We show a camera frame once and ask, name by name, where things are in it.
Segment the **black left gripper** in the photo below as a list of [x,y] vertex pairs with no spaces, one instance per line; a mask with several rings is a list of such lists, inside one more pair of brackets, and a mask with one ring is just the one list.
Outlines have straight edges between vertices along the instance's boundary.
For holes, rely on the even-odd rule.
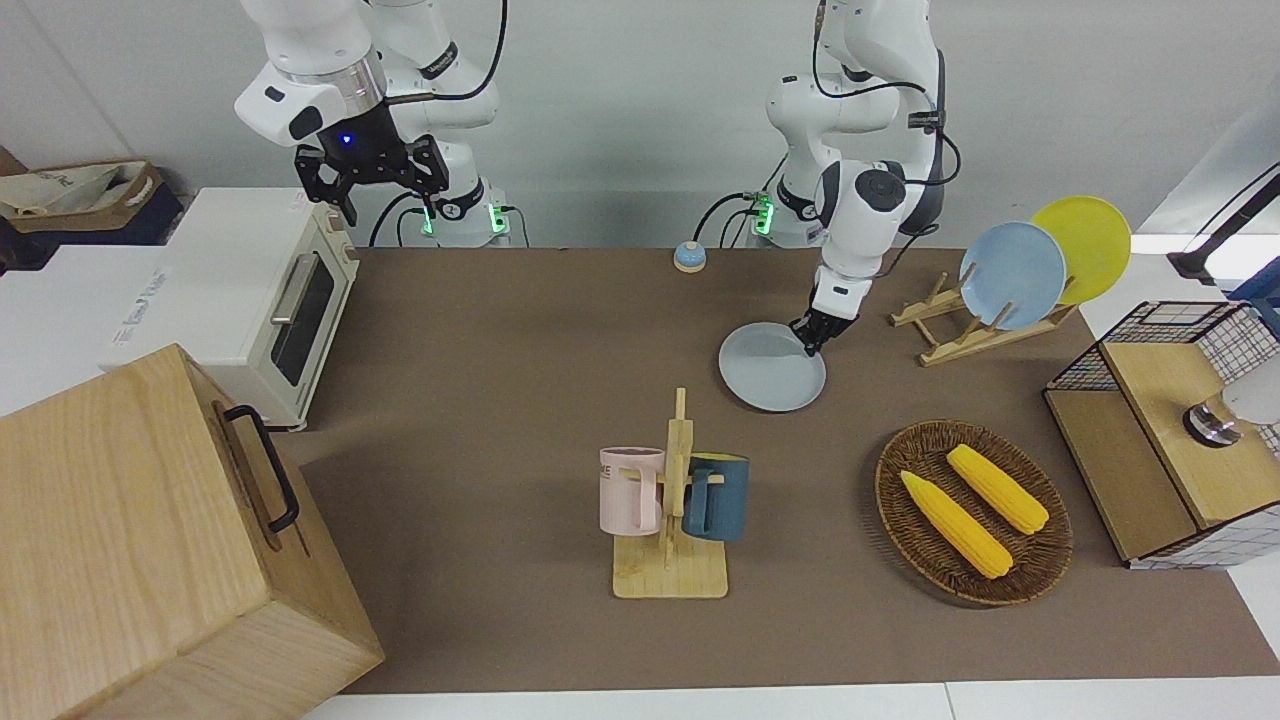
[[803,346],[808,357],[814,357],[826,343],[840,337],[850,327],[847,318],[823,313],[809,307],[800,318],[791,322],[791,332]]

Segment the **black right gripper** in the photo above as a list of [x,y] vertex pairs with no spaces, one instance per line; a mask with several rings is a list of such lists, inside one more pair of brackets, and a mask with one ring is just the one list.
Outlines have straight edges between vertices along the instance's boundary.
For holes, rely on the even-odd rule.
[[396,183],[424,196],[428,211],[443,211],[449,170],[431,135],[401,138],[387,102],[323,128],[321,113],[307,106],[294,117],[294,138],[316,135],[319,149],[301,143],[294,168],[314,202],[339,202],[349,228],[358,225],[349,191],[356,184]]

